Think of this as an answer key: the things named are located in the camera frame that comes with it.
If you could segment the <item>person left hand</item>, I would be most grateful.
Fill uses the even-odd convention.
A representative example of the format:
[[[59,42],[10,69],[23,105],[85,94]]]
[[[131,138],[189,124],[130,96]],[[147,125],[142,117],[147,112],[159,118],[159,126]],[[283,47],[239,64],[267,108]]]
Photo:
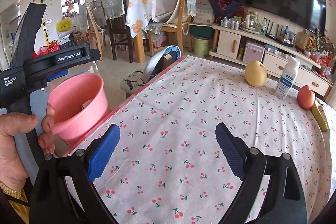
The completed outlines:
[[[7,113],[1,115],[1,182],[12,190],[20,191],[29,177],[21,159],[20,149],[25,146],[22,138],[41,125],[43,132],[38,136],[38,145],[44,153],[54,153],[52,129],[55,110],[47,105],[42,121],[36,115]]]

